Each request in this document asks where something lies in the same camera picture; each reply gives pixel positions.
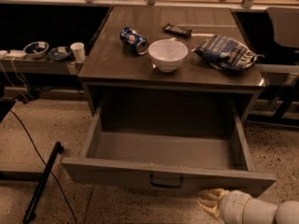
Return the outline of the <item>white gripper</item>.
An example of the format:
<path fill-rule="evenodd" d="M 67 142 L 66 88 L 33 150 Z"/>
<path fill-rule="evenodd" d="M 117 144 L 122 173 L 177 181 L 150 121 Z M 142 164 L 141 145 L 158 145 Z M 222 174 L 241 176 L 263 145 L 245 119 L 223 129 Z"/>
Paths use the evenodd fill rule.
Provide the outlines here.
<path fill-rule="evenodd" d="M 198 204 L 219 224 L 243 224 L 243 211 L 249 199 L 249 194 L 239 190 L 204 189 L 199 192 Z"/>

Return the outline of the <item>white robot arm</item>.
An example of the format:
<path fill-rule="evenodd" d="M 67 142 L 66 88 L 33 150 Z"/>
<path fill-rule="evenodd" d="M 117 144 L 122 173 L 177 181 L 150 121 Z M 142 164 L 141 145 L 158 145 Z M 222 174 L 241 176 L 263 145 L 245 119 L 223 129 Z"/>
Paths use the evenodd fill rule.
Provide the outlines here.
<path fill-rule="evenodd" d="M 220 224 L 299 224 L 299 202 L 273 204 L 239 190 L 204 189 L 199 206 Z"/>

